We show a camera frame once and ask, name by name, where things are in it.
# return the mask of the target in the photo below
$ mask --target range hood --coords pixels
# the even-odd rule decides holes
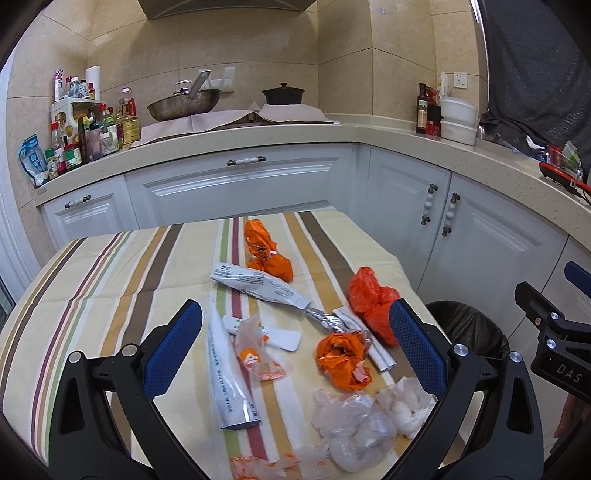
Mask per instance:
[[[303,12],[315,0],[138,0],[149,20],[211,8],[281,8]]]

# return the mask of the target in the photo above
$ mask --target white door frame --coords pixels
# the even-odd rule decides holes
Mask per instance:
[[[8,170],[6,106],[13,61],[14,50],[0,72],[0,277],[18,301],[41,267],[22,225]]]

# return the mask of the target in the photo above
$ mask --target green stripe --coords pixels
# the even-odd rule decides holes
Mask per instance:
[[[115,260],[115,257],[117,257],[117,255],[121,251],[121,248],[123,248],[123,246],[127,243],[127,240],[129,240],[129,237],[131,236],[132,233],[133,232],[127,232],[123,235],[123,237],[121,238],[121,240],[119,242],[119,245],[116,247],[116,249],[113,251],[113,253],[111,253],[111,255],[109,256],[107,263],[104,265],[104,267],[103,267],[102,271],[100,272],[99,276],[97,277],[93,287],[90,289],[88,294],[82,299],[81,305],[78,308],[78,312],[76,314],[76,317],[74,318],[74,322],[72,323],[72,326],[70,328],[70,331],[69,331],[66,341],[64,343],[65,347],[62,348],[62,350],[61,350],[59,361],[57,363],[56,372],[61,372],[64,368],[64,364],[66,361],[66,352],[68,352],[70,350],[70,343],[72,342],[72,337],[74,336],[74,332],[76,331],[76,327],[78,326],[78,323],[80,322],[80,318],[82,318],[82,314],[84,313],[84,310],[86,309],[88,299],[94,295],[102,278],[105,276],[105,274],[107,273],[107,270],[109,269],[109,267],[111,266],[111,264]],[[45,448],[44,448],[45,458],[48,458],[48,456],[49,456],[49,431],[50,431],[49,423],[51,422],[51,414],[49,412],[53,411],[53,405],[56,400],[56,389],[57,389],[59,381],[60,381],[60,375],[55,375],[53,378],[53,382],[51,383],[49,398],[46,402],[46,415],[45,415],[46,430],[45,430]]]
[[[223,221],[222,230],[222,244],[220,246],[220,262],[228,261],[228,237],[230,232],[230,219],[226,218]],[[221,283],[216,284],[216,307],[223,317],[226,314],[226,292],[227,289]],[[240,442],[238,441],[238,432],[235,430],[224,430],[224,441],[226,442],[226,451],[230,458],[241,457],[242,450],[240,449]]]

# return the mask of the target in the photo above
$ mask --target paper towel roll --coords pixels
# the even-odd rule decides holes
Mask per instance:
[[[95,100],[100,100],[100,65],[86,69],[86,82],[95,87]]]

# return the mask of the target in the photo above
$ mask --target table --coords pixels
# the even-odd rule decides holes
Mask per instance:
[[[347,216],[334,210],[259,216],[293,265],[293,287],[327,312],[346,304],[350,279],[361,266],[374,269],[382,285],[396,288],[424,322],[436,325],[413,292],[398,260]],[[283,352],[292,373],[275,382],[250,386],[261,413],[259,426],[223,431],[209,396],[205,335],[201,333],[166,395],[155,403],[184,448],[217,479],[231,479],[229,457],[254,455],[275,460],[302,445],[315,445],[312,396],[332,390],[314,360],[326,335],[294,310],[257,301],[209,279],[217,261],[245,265],[243,225],[247,218],[211,220],[121,232],[76,240],[64,247],[29,286],[0,332],[0,406],[14,431],[47,463],[48,432],[57,385],[67,355],[112,355],[121,345],[140,343],[156,326],[168,323],[187,299],[213,302],[221,314],[248,318],[259,313],[268,326],[302,332],[295,353]],[[412,370],[399,349],[400,363],[380,374],[371,365],[375,394]],[[133,457],[149,464],[121,405],[111,398],[113,415]],[[398,454],[408,442],[396,443]],[[370,471],[336,472],[335,478],[381,478],[397,458]]]

